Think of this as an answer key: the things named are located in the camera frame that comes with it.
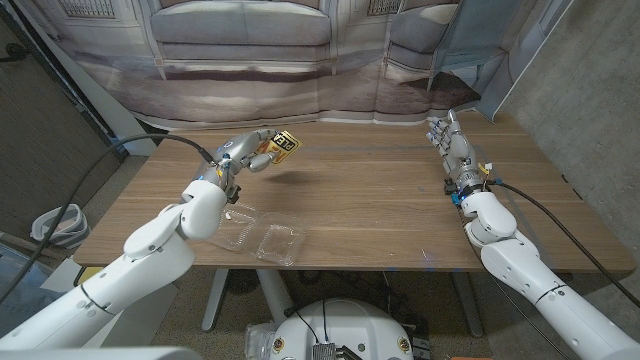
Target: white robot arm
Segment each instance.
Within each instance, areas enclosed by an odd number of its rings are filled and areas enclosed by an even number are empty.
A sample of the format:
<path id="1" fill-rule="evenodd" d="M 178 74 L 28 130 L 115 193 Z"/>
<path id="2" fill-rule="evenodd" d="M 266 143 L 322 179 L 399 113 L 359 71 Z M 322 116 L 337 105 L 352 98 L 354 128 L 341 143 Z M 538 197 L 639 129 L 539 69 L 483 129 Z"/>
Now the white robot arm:
<path id="1" fill-rule="evenodd" d="M 638 359 L 640 344 L 558 278 L 535 245 L 517 230 L 514 216 L 485 187 L 473 147 L 453 111 L 430 123 L 429 140 L 444 159 L 466 217 L 465 232 L 480 248 L 486 269 L 527 298 L 573 351 L 585 360 Z"/>
<path id="2" fill-rule="evenodd" d="M 269 165 L 275 154 L 255 151 L 276 133 L 257 130 L 220 147 L 182 204 L 163 209 L 129 236 L 122 256 L 0 339 L 0 351 L 80 347 L 124 308 L 182 276 L 195 260 L 185 240 L 216 232 L 224 206 L 238 197 L 234 176 Z"/>

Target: clear plastic tray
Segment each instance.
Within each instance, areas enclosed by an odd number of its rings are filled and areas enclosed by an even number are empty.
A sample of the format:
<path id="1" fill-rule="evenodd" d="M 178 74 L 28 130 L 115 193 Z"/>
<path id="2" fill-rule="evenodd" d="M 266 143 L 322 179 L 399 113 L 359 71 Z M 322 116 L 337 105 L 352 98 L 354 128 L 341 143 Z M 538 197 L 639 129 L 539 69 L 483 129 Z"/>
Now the clear plastic tray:
<path id="1" fill-rule="evenodd" d="M 200 165 L 194 179 L 202 175 L 207 164 Z M 227 250 L 249 253 L 256 258 L 290 266 L 308 229 L 306 221 L 279 213 L 260 213 L 245 204 L 227 204 L 218 231 L 209 243 Z"/>
<path id="2" fill-rule="evenodd" d="M 283 266 L 293 264 L 304 241 L 307 224 L 293 216 L 266 213 L 244 236 L 249 252 L 258 259 Z"/>
<path id="3" fill-rule="evenodd" d="M 231 251 L 243 252 L 247 247 L 246 235 L 259 217 L 256 209 L 250 206 L 228 204 L 222 212 L 220 227 L 210 242 Z"/>

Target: wooden table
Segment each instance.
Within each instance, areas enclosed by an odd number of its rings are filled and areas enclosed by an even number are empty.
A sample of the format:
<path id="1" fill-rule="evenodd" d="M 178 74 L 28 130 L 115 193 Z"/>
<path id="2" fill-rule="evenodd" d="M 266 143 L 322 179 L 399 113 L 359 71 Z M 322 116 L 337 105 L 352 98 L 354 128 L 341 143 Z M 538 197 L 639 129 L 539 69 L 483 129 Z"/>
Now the wooden table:
<path id="1" fill-rule="evenodd" d="M 496 125 L 473 112 L 459 115 L 479 159 L 494 164 L 492 175 L 547 206 L 609 270 L 629 272 L 627 250 L 582 201 L 529 136 L 508 115 Z M 240 203 L 260 212 L 306 219 L 306 240 L 291 269 L 483 270 L 473 254 L 449 197 L 446 174 L 428 143 L 427 125 L 383 126 L 306 123 L 289 130 L 304 147 L 283 163 L 236 178 Z M 217 148 L 248 129 L 178 131 L 208 148 Z M 105 265 L 122 254 L 135 229 L 175 203 L 201 165 L 184 144 L 165 140 L 105 214 L 74 259 Z M 561 272 L 592 272 L 595 267 L 537 208 L 502 188 L 494 191 L 516 215 L 519 228 L 540 248 L 543 260 Z M 224 268 L 275 268 L 248 254 L 206 242 L 190 242 L 195 265 Z"/>

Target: wire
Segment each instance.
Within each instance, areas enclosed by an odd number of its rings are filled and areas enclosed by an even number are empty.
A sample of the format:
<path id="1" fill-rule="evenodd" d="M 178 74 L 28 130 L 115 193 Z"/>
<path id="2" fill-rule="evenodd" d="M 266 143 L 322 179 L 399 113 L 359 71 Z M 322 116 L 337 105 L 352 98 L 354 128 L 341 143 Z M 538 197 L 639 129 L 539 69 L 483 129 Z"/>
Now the wire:
<path id="1" fill-rule="evenodd" d="M 211 156 L 211 154 L 209 154 L 207 152 L 207 150 L 204 149 L 202 146 L 198 145 L 194 141 L 191 141 L 189 139 L 186 139 L 186 138 L 183 138 L 183 137 L 180 137 L 180 136 L 176 136 L 176 135 L 170 135 L 170 134 L 135 135 L 135 136 L 130 136 L 130 137 L 124 138 L 124 139 L 122 139 L 122 140 L 120 140 L 118 142 L 113 143 L 111 146 L 109 146 L 93 162 L 93 164 L 91 164 L 91 166 L 89 166 L 89 168 L 87 168 L 87 170 L 85 170 L 84 174 L 82 174 L 82 176 L 80 177 L 80 179 L 76 183 L 75 187 L 73 188 L 73 191 L 71 191 L 71 194 L 67 198 L 67 201 L 65 202 L 64 205 L 62 205 L 62 207 L 60 207 L 60 211 L 58 211 L 58 214 L 53 219 L 53 222 L 51 223 L 51 226 L 49 227 L 49 230 L 45 234 L 44 238 L 42 239 L 42 241 L 40 242 L 40 244 L 38 245 L 36 250 L 33 252 L 33 254 L 31 254 L 31 257 L 29 257 L 29 260 L 27 260 L 26 264 L 24 264 L 24 266 L 22 266 L 22 268 L 20 269 L 20 272 L 18 273 L 18 275 L 16 275 L 13 278 L 13 280 L 11 281 L 9 286 L 4 290 L 4 292 L 0 296 L 0 303 L 2 303 L 9 296 L 11 291 L 13 291 L 13 289 L 15 289 L 16 286 L 18 286 L 18 284 L 24 278 L 24 276 L 27 274 L 27 272 L 29 272 L 29 269 L 31 268 L 31 266 L 36 262 L 36 259 L 40 256 L 40 253 L 42 253 L 42 250 L 44 250 L 44 248 L 49 244 L 49 240 L 51 239 L 51 236 L 53 235 L 53 232 L 55 231 L 55 229 L 58 227 L 58 224 L 60 224 L 60 220 L 62 219 L 62 216 L 66 212 L 66 210 L 69 207 L 69 205 L 71 205 L 71 202 L 73 201 L 73 197 L 76 195 L 76 192 L 78 192 L 78 189 L 80 189 L 80 186 L 82 185 L 84 180 L 87 178 L 87 176 L 89 176 L 89 173 L 91 173 L 91 171 L 100 163 L 100 161 L 103 158 L 105 158 L 107 155 L 109 155 L 113 150 L 115 150 L 116 148 L 118 148 L 118 147 L 120 147 L 120 146 L 122 146 L 122 145 L 124 145 L 126 143 L 129 143 L 129 142 L 132 142 L 132 141 L 136 141 L 136 140 L 140 140 L 140 139 L 171 139 L 171 140 L 180 141 L 180 142 L 183 142 L 185 144 L 193 146 L 196 150 L 198 150 L 200 155 L 202 155 L 202 157 L 208 163 L 213 162 L 213 156 Z"/>
<path id="2" fill-rule="evenodd" d="M 304 321 L 304 319 L 302 318 L 302 316 L 300 316 L 300 313 L 298 312 L 298 310 L 296 310 L 296 314 L 298 315 L 298 317 L 300 318 L 300 320 L 302 320 L 302 322 L 304 322 L 305 324 L 307 324 L 307 327 L 309 327 L 309 330 L 311 330 L 311 332 L 313 333 L 313 336 L 316 338 L 316 344 L 320 344 L 320 341 L 318 340 L 318 335 L 316 335 L 316 332 L 313 331 L 313 328 L 311 327 L 311 325 L 309 325 L 308 322 Z"/>
<path id="3" fill-rule="evenodd" d="M 324 310 L 324 299 L 322 299 L 322 321 L 324 322 L 324 341 L 329 342 L 329 335 L 327 335 L 327 314 Z"/>
<path id="4" fill-rule="evenodd" d="M 387 283 L 387 313 L 391 315 L 391 286 L 389 285 L 386 272 L 383 271 L 382 276 L 384 276 L 384 282 Z"/>
<path id="5" fill-rule="evenodd" d="M 529 323 L 529 325 L 531 325 L 537 332 L 538 334 L 540 334 L 540 336 L 542 336 L 545 340 L 547 340 L 547 342 L 549 344 L 551 344 L 551 346 L 553 346 L 554 349 L 556 349 L 556 351 L 560 354 L 560 356 L 562 356 L 563 358 L 570 360 L 569 357 L 567 355 L 565 355 L 562 350 L 560 350 L 560 348 L 558 348 L 558 346 L 556 344 L 553 343 L 553 341 L 551 341 L 551 339 L 549 339 L 543 332 L 542 330 L 540 330 L 536 324 L 533 323 L 533 321 L 531 321 L 531 319 L 529 319 L 529 317 L 522 311 L 520 310 L 520 307 L 513 301 L 513 299 L 511 299 L 511 297 L 509 296 L 509 294 L 507 294 L 506 291 L 504 291 L 504 289 L 502 288 L 502 286 L 500 286 L 500 284 L 498 283 L 498 281 L 496 280 L 496 278 L 494 278 L 493 276 L 491 276 L 491 279 L 493 279 L 493 282 L 496 284 L 496 286 L 500 289 L 500 291 L 502 291 L 502 293 L 504 294 L 504 296 L 507 297 L 507 299 L 509 299 L 509 302 L 511 303 L 511 305 L 513 305 L 516 310 L 518 310 L 518 312 L 520 313 L 520 315 L 522 315 L 525 319 L 527 319 L 527 322 Z"/>
<path id="6" fill-rule="evenodd" d="M 613 275 L 611 275 L 611 273 L 604 267 L 602 266 L 602 264 L 600 264 L 600 262 L 593 256 L 591 255 L 591 253 L 589 252 L 589 250 L 587 250 L 581 243 L 580 241 L 578 241 L 578 239 L 576 239 L 575 236 L 573 236 L 573 234 L 560 222 L 560 220 L 558 220 L 558 218 L 556 218 L 553 213 L 551 213 L 551 211 L 549 211 L 546 207 L 544 207 L 544 205 L 540 204 L 538 201 L 536 201 L 534 198 L 532 198 L 531 196 L 525 194 L 523 191 L 516 189 L 515 187 L 509 185 L 509 184 L 505 184 L 505 183 L 497 183 L 495 181 L 493 181 L 494 185 L 498 185 L 498 186 L 502 186 L 503 188 L 509 189 L 511 191 L 513 191 L 514 193 L 522 196 L 523 198 L 529 200 L 532 204 L 534 204 L 535 206 L 537 206 L 540 210 L 542 210 L 545 214 L 547 214 L 547 216 L 549 216 L 549 218 L 551 218 L 551 220 L 553 220 L 554 223 L 556 223 L 556 225 L 558 225 L 558 227 L 560 228 L 560 230 L 562 230 L 565 235 L 567 235 L 569 237 L 569 239 L 571 239 L 571 241 L 578 247 L 578 249 L 580 249 L 580 251 L 582 251 L 582 253 L 589 258 L 589 260 L 591 260 L 591 262 L 598 268 L 598 270 L 600 270 L 600 272 L 602 272 L 602 274 L 609 279 L 609 281 L 611 281 L 611 283 L 613 285 L 615 285 L 615 287 L 617 287 L 629 300 L 631 300 L 631 302 L 637 306 L 638 308 L 640 308 L 640 300 L 638 300 L 635 296 L 633 296 L 633 294 L 631 294 L 624 286 L 622 286 L 622 284 L 620 284 L 620 282 L 618 282 L 618 280 L 616 280 Z"/>
<path id="7" fill-rule="evenodd" d="M 460 222 L 462 223 L 462 228 L 464 229 L 464 216 L 462 215 L 462 211 L 460 211 L 460 209 L 458 209 L 458 216 L 460 216 Z M 475 251 L 475 248 L 473 247 L 473 245 L 471 244 L 471 242 L 469 242 L 469 245 L 471 246 L 471 251 L 473 251 L 473 254 L 476 256 L 476 258 L 478 258 L 478 261 L 480 262 L 480 264 L 482 264 L 482 267 L 489 272 L 489 270 L 487 270 L 487 267 L 484 266 L 484 263 L 482 262 L 482 259 L 480 258 L 480 256 L 478 255 L 478 253 Z M 520 315 L 522 315 L 527 322 L 534 328 L 535 331 L 538 332 L 538 334 L 540 334 L 540 336 L 542 336 L 551 346 L 553 346 L 554 349 L 556 349 L 556 351 L 565 359 L 569 360 L 569 358 L 567 357 L 567 355 L 565 355 L 562 350 L 560 350 L 560 348 L 558 348 L 558 346 L 551 341 L 551 339 L 549 339 L 543 332 L 542 330 L 540 330 L 532 321 L 531 319 L 529 319 L 529 317 L 522 311 L 520 310 L 520 307 L 511 299 L 511 297 L 509 296 L 509 294 L 507 294 L 506 291 L 504 291 L 504 289 L 502 288 L 502 286 L 500 286 L 500 284 L 498 283 L 498 281 L 496 281 L 495 277 L 493 277 L 493 275 L 490 273 L 491 279 L 493 279 L 493 282 L 496 284 L 496 286 L 498 286 L 498 288 L 500 289 L 500 291 L 502 291 L 502 293 L 504 294 L 504 296 L 507 297 L 507 299 L 509 300 L 509 302 L 511 303 L 511 305 L 513 305 L 516 310 L 518 310 L 518 312 L 520 313 Z"/>

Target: floor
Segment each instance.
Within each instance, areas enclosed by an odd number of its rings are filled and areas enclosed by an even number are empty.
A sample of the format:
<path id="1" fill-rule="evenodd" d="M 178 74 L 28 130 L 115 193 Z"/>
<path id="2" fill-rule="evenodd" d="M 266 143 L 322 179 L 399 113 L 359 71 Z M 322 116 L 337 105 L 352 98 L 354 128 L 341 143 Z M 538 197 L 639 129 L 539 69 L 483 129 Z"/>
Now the floor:
<path id="1" fill-rule="evenodd" d="M 90 225 L 95 225 L 118 194 L 144 163 L 145 158 L 131 156 L 109 179 L 105 186 L 84 208 Z M 350 297 L 366 300 L 380 308 L 387 306 L 382 293 L 385 285 L 379 272 L 322 273 L 317 283 L 304 285 L 294 271 L 281 272 L 291 297 L 298 306 L 330 297 Z M 216 328 L 205 333 L 200 322 L 213 280 L 214 270 L 194 267 L 175 282 L 180 289 L 169 313 L 162 323 L 153 345 L 189 347 L 209 358 L 243 359 L 244 332 L 248 324 L 259 324 L 270 319 L 269 309 L 259 285 L 246 272 L 237 274 L 240 281 L 227 292 Z M 467 330 L 461 305 L 449 275 L 443 273 L 395 272 L 387 273 L 391 288 L 412 312 L 428 321 L 428 338 L 432 346 L 432 359 L 454 356 L 493 357 L 501 359 L 561 359 L 562 357 L 537 334 L 520 315 L 487 274 L 472 274 L 472 284 L 487 336 L 471 337 Z M 579 293 L 596 304 L 632 337 L 640 339 L 638 312 L 624 304 L 621 295 L 607 285 L 599 275 L 565 276 Z M 371 283 L 374 286 L 361 284 Z M 636 271 L 623 281 L 634 293 L 639 293 L 640 278 Z M 535 308 L 523 301 L 517 293 L 505 289 L 522 311 L 527 314 L 558 347 L 571 359 L 575 355 Z M 411 322 L 410 316 L 398 320 Z"/>

